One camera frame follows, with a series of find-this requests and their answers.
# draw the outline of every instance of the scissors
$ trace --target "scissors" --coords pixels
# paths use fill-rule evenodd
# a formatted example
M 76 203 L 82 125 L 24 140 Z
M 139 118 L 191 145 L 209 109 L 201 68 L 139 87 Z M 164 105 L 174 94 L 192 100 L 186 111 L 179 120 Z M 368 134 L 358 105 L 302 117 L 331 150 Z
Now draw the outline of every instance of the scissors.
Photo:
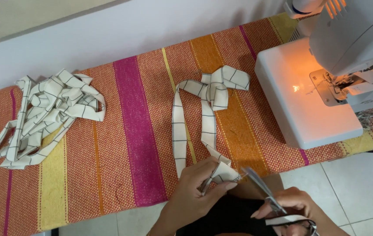
M 269 202 L 269 205 L 276 213 L 278 217 L 271 219 L 266 219 L 265 224 L 268 226 L 285 226 L 288 227 L 292 224 L 299 223 L 303 227 L 308 229 L 308 236 L 319 236 L 316 232 L 316 223 L 313 220 L 310 220 L 302 215 L 287 215 L 287 211 L 278 204 L 275 200 L 273 193 L 264 183 L 261 177 L 250 167 L 242 167 L 242 171 L 245 173 L 244 176 L 248 176 L 254 183 L 256 183 L 267 195 L 265 199 Z

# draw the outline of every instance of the woman's left hand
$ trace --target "woman's left hand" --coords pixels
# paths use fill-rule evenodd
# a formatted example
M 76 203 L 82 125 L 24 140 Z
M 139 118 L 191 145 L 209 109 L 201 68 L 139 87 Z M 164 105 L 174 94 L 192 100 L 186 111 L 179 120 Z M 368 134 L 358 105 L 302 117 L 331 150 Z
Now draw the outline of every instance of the woman's left hand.
M 219 160 L 209 157 L 182 170 L 175 192 L 163 207 L 150 235 L 173 236 L 179 228 L 205 216 L 214 204 L 237 183 L 224 182 L 207 191 L 205 196 L 197 189 L 216 169 Z

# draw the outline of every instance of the white tile floor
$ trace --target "white tile floor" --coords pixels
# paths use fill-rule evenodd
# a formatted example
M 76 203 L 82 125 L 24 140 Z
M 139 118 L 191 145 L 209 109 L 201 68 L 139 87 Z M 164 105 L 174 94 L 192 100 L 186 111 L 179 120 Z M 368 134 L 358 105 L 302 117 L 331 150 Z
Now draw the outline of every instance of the white tile floor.
M 306 166 L 281 177 L 285 188 L 307 191 L 349 235 L 373 235 L 373 153 Z M 145 235 L 164 204 L 74 223 L 60 228 L 60 236 Z

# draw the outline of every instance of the table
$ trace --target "table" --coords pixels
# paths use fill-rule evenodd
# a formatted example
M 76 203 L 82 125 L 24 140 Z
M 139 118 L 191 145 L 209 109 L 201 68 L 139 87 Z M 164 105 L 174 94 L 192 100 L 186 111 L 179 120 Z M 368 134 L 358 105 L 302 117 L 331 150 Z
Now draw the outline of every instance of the table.
M 31 235 L 168 200 L 177 182 L 173 91 L 222 65 L 251 75 L 249 91 L 229 89 L 228 109 L 216 112 L 217 149 L 234 168 L 251 166 L 265 176 L 372 150 L 373 130 L 308 150 L 285 144 L 254 64 L 259 51 L 287 42 L 297 22 L 283 13 L 81 71 L 105 96 L 105 121 L 77 119 L 41 164 L 0 168 L 0 235 Z M 17 87 L 0 90 L 0 131 L 15 119 L 21 97 Z M 200 142 L 200 99 L 181 97 L 192 165 L 208 156 Z

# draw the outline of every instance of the pink stripe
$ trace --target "pink stripe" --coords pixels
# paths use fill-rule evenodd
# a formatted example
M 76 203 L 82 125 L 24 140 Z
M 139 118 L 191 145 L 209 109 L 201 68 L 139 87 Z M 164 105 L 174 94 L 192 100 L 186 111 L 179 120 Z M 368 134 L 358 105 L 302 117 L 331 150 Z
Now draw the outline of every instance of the pink stripe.
M 252 48 L 251 42 L 249 41 L 248 37 L 246 36 L 245 30 L 243 29 L 243 26 L 239 25 L 239 30 L 242 33 L 243 39 L 245 40 L 246 45 L 249 48 L 249 51 L 251 51 L 251 55 L 254 58 L 254 60 L 257 59 L 257 54 L 255 53 L 254 49 Z
M 167 200 L 155 135 L 140 77 L 137 56 L 113 63 L 138 207 Z
M 12 99 L 12 120 L 16 119 L 16 99 L 13 94 L 13 89 L 10 90 L 10 98 Z M 7 180 L 7 194 L 6 194 L 6 210 L 5 210 L 5 227 L 3 228 L 3 235 L 7 236 L 7 229 L 9 228 L 9 210 L 10 210 L 10 195 L 12 191 L 12 170 L 9 170 L 9 177 Z
M 307 158 L 305 151 L 303 149 L 299 149 L 299 152 L 301 154 L 301 157 L 303 158 L 304 166 L 309 165 L 309 159 Z

